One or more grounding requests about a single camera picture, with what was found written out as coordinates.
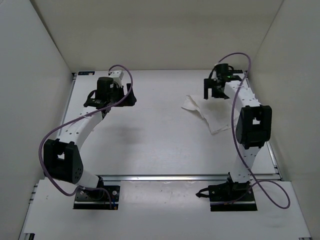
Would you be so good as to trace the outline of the white pleated skirt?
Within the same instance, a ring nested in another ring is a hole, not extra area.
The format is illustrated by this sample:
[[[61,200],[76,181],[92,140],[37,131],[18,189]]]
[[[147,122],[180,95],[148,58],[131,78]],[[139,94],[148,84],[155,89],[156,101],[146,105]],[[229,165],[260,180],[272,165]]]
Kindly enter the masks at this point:
[[[261,104],[256,99],[251,88],[240,86],[238,83],[228,83],[224,88],[228,99],[214,98],[203,99],[198,95],[187,95],[182,108],[189,111],[198,111],[202,119],[208,123],[211,134],[217,134],[237,125],[240,111],[246,106],[259,107]]]

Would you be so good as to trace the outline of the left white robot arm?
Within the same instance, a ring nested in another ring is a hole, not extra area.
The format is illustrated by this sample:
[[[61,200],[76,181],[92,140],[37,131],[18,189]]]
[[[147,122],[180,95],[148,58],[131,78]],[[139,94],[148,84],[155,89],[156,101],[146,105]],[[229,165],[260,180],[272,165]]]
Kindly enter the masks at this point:
[[[56,139],[45,137],[39,147],[43,172],[56,188],[56,181],[60,180],[86,189],[93,199],[104,195],[101,177],[85,170],[80,150],[111,108],[132,107],[136,101],[132,82],[123,86],[121,77],[98,78],[96,89],[88,94],[78,118],[63,124],[64,130]]]

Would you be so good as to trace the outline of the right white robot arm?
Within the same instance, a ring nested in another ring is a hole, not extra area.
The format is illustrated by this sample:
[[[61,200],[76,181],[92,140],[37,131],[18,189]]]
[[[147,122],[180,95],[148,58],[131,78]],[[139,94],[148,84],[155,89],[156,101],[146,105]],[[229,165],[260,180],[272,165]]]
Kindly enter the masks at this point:
[[[247,79],[241,78],[244,76],[242,70],[219,63],[203,81],[204,99],[231,100],[231,113],[239,113],[235,128],[232,129],[237,151],[234,169],[228,177],[232,183],[224,187],[224,195],[229,200],[236,200],[242,195],[242,188],[249,185],[250,170],[256,156],[271,137],[272,109],[260,104],[246,83]]]

